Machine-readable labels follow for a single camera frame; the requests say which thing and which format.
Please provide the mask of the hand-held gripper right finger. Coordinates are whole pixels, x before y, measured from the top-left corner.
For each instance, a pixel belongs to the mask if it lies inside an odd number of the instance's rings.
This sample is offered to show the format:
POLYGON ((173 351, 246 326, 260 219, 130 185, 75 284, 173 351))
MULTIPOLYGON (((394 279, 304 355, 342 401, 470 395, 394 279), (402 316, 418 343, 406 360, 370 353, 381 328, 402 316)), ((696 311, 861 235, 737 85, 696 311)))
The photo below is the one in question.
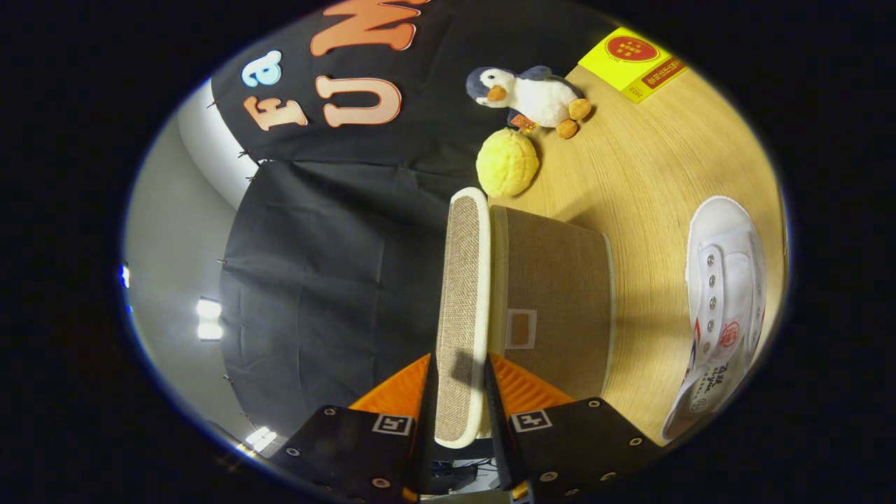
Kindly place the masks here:
POLYGON ((607 400, 576 400, 493 352, 484 389, 501 489, 513 503, 595 503, 662 455, 607 400))

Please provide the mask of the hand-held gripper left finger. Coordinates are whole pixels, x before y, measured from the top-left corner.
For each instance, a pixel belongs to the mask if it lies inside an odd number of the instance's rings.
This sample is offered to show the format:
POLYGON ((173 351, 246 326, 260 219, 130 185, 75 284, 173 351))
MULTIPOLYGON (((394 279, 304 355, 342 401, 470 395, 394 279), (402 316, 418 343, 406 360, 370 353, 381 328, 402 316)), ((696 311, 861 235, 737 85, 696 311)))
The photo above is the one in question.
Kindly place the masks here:
POLYGON ((317 409, 269 463, 314 503, 419 503, 437 388, 426 353, 352 405, 317 409))

